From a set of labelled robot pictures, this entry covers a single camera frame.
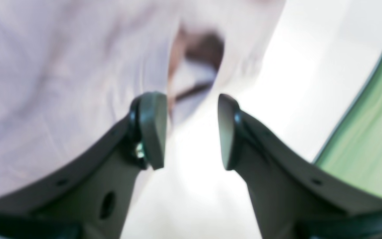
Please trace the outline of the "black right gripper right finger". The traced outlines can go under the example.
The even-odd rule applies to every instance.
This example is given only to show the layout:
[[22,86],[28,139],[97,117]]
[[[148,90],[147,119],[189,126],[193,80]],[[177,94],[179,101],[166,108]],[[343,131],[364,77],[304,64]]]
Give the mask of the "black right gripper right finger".
[[220,94],[226,170],[246,182],[264,239],[382,239],[382,199],[322,171]]

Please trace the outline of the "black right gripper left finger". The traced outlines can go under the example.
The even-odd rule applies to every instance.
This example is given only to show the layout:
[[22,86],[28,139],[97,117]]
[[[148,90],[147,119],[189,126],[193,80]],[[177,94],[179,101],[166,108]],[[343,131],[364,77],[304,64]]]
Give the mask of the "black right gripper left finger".
[[0,239],[118,239],[138,174],[164,167],[165,94],[136,97],[129,113],[81,156],[0,197]]

